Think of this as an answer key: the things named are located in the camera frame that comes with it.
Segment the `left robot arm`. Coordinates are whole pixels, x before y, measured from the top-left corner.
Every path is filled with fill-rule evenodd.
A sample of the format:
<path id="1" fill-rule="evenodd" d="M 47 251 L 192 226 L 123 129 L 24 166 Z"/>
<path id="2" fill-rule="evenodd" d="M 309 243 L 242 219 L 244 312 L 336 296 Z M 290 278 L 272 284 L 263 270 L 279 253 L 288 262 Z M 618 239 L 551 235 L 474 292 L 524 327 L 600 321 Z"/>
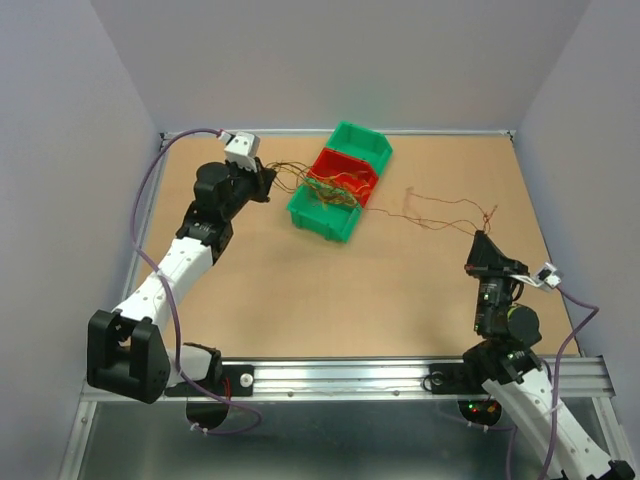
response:
<path id="1" fill-rule="evenodd" d="M 221 386 L 218 350 L 183 342 L 169 349 L 162 334 L 175 321 L 179 303 L 228 246 L 233 218 L 250 201 L 268 202 L 275 177 L 271 168 L 245 170 L 231 161 L 198 168 L 194 199 L 165 256 L 129 297 L 89 320 L 90 386 L 147 404 L 181 383 L 202 394 Z"/>

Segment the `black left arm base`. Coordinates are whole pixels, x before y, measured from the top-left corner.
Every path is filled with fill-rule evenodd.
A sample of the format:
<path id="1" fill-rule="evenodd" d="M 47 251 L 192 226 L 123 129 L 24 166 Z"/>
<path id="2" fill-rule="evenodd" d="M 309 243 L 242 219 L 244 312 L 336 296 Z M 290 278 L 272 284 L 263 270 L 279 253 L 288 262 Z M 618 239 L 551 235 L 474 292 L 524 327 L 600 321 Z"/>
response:
<path id="1" fill-rule="evenodd" d="M 197 380 L 196 384 L 218 396 L 251 397 L 254 377 L 255 367 L 252 364 L 222 364 L 220 373 L 216 373 L 211 378 Z M 167 388 L 164 395 L 170 398 L 205 397 L 204 393 L 184 381 Z"/>

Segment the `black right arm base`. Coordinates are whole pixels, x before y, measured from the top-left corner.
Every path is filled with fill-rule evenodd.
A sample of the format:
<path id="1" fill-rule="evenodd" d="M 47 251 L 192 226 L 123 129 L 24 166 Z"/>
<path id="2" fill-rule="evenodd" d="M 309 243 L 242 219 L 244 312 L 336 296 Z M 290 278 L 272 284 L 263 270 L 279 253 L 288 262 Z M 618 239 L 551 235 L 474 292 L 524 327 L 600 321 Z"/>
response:
<path id="1" fill-rule="evenodd" d="M 434 395 L 488 395 L 482 380 L 480 374 L 464 363 L 433 363 L 428 366 L 422 387 Z"/>

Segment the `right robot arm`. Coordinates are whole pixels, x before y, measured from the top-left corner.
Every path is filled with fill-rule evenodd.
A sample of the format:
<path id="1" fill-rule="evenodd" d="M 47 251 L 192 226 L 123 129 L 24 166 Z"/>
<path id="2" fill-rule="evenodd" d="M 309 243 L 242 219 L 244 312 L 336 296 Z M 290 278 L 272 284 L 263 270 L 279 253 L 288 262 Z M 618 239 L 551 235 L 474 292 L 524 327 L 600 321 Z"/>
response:
<path id="1" fill-rule="evenodd" d="M 479 282 L 474 330 L 482 340 L 463 355 L 463 384 L 498 401 L 539 457 L 540 478 L 634 478 L 629 463 L 601 449 L 561 400 L 562 358 L 548 371 L 532 349 L 541 340 L 540 321 L 519 296 L 527 286 L 559 290 L 559 270 L 545 263 L 531 274 L 482 230 L 474 234 L 464 269 Z"/>

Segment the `near green plastic bin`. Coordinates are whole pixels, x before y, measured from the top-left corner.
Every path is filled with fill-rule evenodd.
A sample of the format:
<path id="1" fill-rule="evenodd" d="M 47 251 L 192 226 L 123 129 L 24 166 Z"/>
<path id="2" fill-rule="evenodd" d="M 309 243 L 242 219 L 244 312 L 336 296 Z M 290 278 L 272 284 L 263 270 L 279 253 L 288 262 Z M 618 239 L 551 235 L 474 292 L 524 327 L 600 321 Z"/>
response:
<path id="1" fill-rule="evenodd" d="M 322 203 L 305 185 L 296 189 L 287 210 L 295 227 L 339 243 L 350 240 L 363 212 L 361 207 Z"/>

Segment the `green plastic bin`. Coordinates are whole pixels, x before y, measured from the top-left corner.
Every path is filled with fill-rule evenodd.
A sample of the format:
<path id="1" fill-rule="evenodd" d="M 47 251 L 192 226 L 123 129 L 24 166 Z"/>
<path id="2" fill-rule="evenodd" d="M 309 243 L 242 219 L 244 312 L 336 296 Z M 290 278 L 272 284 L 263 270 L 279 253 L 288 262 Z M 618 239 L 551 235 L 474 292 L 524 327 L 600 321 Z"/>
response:
<path id="1" fill-rule="evenodd" d="M 345 121 L 334 129 L 326 147 L 367 162 L 378 176 L 384 173 L 393 154 L 385 135 Z"/>
<path id="2" fill-rule="evenodd" d="M 350 240 L 363 212 L 361 207 L 322 203 L 305 185 L 296 189 L 287 210 L 295 227 L 339 243 Z"/>

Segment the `red plastic bin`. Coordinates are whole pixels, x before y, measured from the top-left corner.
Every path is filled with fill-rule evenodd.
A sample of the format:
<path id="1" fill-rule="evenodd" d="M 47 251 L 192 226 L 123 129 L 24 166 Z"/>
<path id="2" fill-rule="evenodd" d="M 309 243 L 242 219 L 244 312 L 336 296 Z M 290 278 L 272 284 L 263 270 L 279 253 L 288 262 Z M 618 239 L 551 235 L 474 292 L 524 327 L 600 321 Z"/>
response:
<path id="1" fill-rule="evenodd" d="M 366 206 L 379 180 L 368 162 L 328 147 L 321 150 L 308 177 L 345 192 L 361 207 Z"/>

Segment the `far green plastic bin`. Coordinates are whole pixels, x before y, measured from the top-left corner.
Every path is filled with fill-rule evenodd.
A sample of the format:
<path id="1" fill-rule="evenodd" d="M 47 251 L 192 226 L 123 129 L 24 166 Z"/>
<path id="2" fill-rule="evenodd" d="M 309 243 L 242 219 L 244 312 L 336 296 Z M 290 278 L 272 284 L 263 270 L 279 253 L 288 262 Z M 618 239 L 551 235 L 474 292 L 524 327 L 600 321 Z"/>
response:
<path id="1" fill-rule="evenodd" d="M 367 162 L 378 176 L 384 173 L 393 154 L 385 135 L 345 121 L 334 129 L 326 147 Z"/>

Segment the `aluminium mounting rail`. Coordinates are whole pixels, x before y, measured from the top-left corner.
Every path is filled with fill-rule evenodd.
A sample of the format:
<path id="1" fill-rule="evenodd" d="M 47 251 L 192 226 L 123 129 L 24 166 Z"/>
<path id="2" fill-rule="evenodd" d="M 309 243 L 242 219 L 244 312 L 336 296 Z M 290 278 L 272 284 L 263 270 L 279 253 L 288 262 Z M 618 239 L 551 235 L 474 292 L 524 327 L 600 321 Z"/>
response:
<path id="1" fill-rule="evenodd" d="M 444 380 L 440 364 L 461 363 L 446 357 L 342 358 L 329 360 L 225 359 L 224 373 L 231 382 L 234 400 L 240 402 L 287 401 L 395 401 L 435 399 L 486 399 L 488 394 L 461 387 L 436 387 Z M 438 372 L 433 386 L 425 379 Z M 241 386 L 240 373 L 245 375 Z M 602 358 L 564 357 L 560 367 L 560 396 L 612 398 L 615 390 Z M 80 399 L 94 402 L 127 402 L 129 398 L 88 386 Z"/>

